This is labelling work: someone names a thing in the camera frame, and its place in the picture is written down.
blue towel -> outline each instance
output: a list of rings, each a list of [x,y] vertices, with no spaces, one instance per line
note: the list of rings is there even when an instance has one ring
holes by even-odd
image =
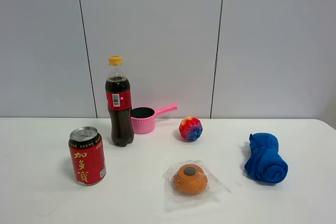
[[[251,157],[244,168],[247,174],[257,181],[276,184],[284,180],[288,165],[279,156],[279,143],[269,133],[250,135]]]

red can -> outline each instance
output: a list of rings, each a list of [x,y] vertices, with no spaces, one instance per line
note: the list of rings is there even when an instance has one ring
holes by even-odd
[[[103,142],[94,127],[82,127],[71,132],[70,154],[76,180],[85,185],[101,181],[106,174]]]

white wall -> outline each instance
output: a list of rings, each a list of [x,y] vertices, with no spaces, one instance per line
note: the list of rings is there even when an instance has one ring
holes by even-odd
[[[322,116],[336,80],[335,0],[224,0],[220,30],[213,118]]]
[[[0,59],[0,116],[96,116],[78,0],[0,0]]]
[[[132,105],[210,115],[221,0],[81,0],[98,117],[108,57],[124,56]]]

bottle cap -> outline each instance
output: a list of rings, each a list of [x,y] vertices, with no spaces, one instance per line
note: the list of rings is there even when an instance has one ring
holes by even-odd
[[[111,56],[109,58],[109,65],[121,65],[122,59],[121,56]]]

colorful ball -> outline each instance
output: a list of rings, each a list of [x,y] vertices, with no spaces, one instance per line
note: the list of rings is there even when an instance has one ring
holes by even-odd
[[[183,119],[178,129],[181,137],[187,141],[197,140],[203,131],[200,120],[193,116]]]

